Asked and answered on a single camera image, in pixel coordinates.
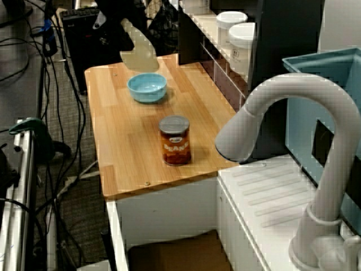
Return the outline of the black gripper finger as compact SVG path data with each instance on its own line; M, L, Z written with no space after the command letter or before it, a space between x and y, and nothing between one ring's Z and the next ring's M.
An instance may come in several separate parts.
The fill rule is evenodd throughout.
M134 44L127 32L127 25L129 21L127 19L123 19L120 22L119 26L119 49L120 51L131 51L134 48Z

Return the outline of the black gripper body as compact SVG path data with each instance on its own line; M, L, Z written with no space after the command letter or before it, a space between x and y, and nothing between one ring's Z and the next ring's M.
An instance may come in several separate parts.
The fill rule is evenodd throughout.
M99 41L102 44L109 45L118 52L122 51L122 34L118 21L110 17L106 17L101 11L99 11L95 23L93 24L93 30L99 37Z

